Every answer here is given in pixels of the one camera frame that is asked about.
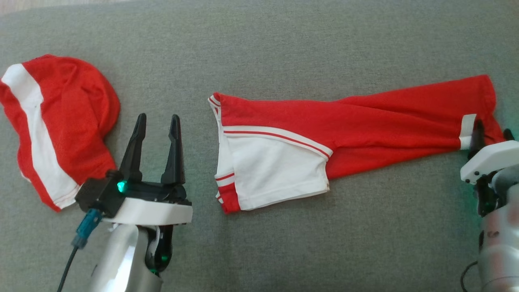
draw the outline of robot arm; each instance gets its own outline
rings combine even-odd
[[[485,146],[477,123],[460,171],[474,185],[483,218],[477,260],[483,292],[519,291],[519,142],[509,130],[504,136],[508,141]]]
[[[103,179],[88,179],[76,195],[83,211],[99,210],[103,221],[114,223],[89,291],[159,292],[160,273],[171,260],[173,228],[191,222],[179,117],[171,119],[171,147],[160,183],[142,181],[145,132],[146,115],[140,114],[119,170],[108,171]]]

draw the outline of white stripe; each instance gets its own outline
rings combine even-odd
[[[219,101],[214,97],[214,95],[211,95],[211,96],[209,97],[209,99],[211,99],[212,101],[214,101],[214,103],[216,103],[217,105],[222,105],[222,104],[221,104],[221,103],[220,103],[220,102],[219,102]]]
[[[216,181],[216,185],[218,185],[218,187],[223,187],[224,185],[228,185],[228,184],[231,184],[235,181],[235,176],[231,176],[231,177],[228,177],[226,179],[222,179],[222,180],[217,180]]]
[[[461,120],[461,130],[459,133],[460,150],[470,148],[470,140],[472,139],[472,131],[474,129],[474,121],[476,114],[464,115]]]
[[[207,99],[207,101],[209,102],[209,105],[211,106],[211,109],[213,110],[213,113],[214,113],[214,117],[216,118],[216,121],[218,122],[218,126],[220,126],[220,121],[222,120],[222,108],[220,107],[220,102],[217,101],[214,96],[211,96]]]
[[[226,172],[224,175],[220,175],[220,174],[216,174],[214,175],[214,179],[221,179],[223,177],[227,177],[227,176],[233,176],[234,175],[234,171],[228,171]]]
[[[26,179],[28,182],[31,182],[31,180],[29,178],[27,178],[25,175],[23,175],[23,172],[20,171],[21,175],[22,175],[22,178]]]
[[[308,138],[301,136],[299,134],[296,134],[294,132],[290,132],[290,131],[283,130],[280,128],[263,127],[263,126],[224,126],[224,131],[253,131],[253,132],[266,132],[266,133],[281,135],[281,136],[285,136],[290,139],[294,139],[296,141],[299,141],[299,142],[302,142],[302,143],[305,143],[308,145],[312,145],[313,147],[318,148],[321,151],[323,151],[324,153],[328,154],[328,156],[332,156],[332,154],[333,154],[333,151],[330,148],[328,148],[322,144],[319,144],[311,139],[308,139]],[[309,150],[312,150],[312,151],[318,153],[319,155],[325,157],[326,159],[328,159],[328,157],[326,157],[323,153],[321,153],[320,151],[317,151],[316,149],[314,149],[312,147],[308,147],[306,145],[299,144],[297,142],[293,142],[293,141],[286,140],[286,139],[276,137],[276,136],[261,135],[261,134],[230,134],[230,133],[225,133],[225,135],[228,137],[262,137],[262,138],[281,140],[283,142],[287,142],[287,143],[290,143],[290,144],[293,144],[296,146],[300,146],[300,147],[304,147]]]
[[[31,156],[34,170],[47,193],[60,208],[73,204],[74,192],[79,189],[76,182],[60,167],[50,140],[49,131],[42,118],[42,91],[34,78],[22,64],[10,66],[2,82],[11,89],[27,116],[31,138]]]
[[[220,192],[216,193],[216,199],[218,200],[218,202],[220,202],[220,204],[224,203],[224,199],[222,199],[222,197],[220,196]]]

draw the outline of black cable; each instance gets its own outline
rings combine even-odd
[[[58,292],[61,292],[63,290],[63,285],[65,284],[65,279],[67,274],[69,273],[70,265],[72,264],[72,260],[74,259],[74,256],[77,252],[77,246],[74,246],[72,249],[72,253],[70,254],[69,261],[66,263],[65,271],[63,271],[63,276],[61,276],[60,286],[58,287]]]
[[[461,284],[461,289],[463,290],[463,292],[468,292],[467,289],[465,289],[465,283],[463,282],[463,280],[465,279],[465,275],[467,274],[467,272],[470,270],[471,267],[477,265],[477,261],[475,262],[472,262],[470,263],[466,268],[465,270],[463,271],[463,273],[461,273],[461,277],[459,279],[459,283]]]

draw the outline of gray fabric surface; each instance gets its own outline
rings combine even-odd
[[[479,219],[459,180],[465,153],[331,182],[312,198],[226,216],[214,195],[217,135],[207,97],[334,100],[489,74],[499,122],[519,133],[514,0],[135,2],[0,19],[0,70],[43,54],[84,59],[121,100],[107,144],[120,162],[148,115],[141,169],[158,180],[171,114],[182,120],[193,223],[176,229],[164,291],[458,291]],[[53,291],[83,213],[56,214],[19,174],[0,116],[0,290]],[[80,251],[66,291],[86,289],[107,225]],[[467,276],[477,291],[476,269]]]

